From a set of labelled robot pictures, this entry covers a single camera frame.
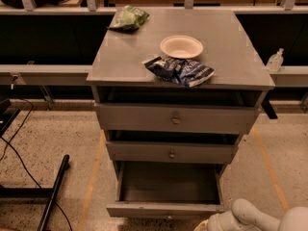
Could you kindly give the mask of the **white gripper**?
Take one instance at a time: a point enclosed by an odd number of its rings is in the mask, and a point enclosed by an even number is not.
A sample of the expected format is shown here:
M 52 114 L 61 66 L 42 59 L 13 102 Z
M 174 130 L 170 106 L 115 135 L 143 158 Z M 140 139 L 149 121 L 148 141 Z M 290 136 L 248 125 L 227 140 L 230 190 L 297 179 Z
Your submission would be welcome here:
M 214 214 L 209 220 L 201 221 L 193 231 L 238 231 L 239 222 L 231 211 L 222 214 Z

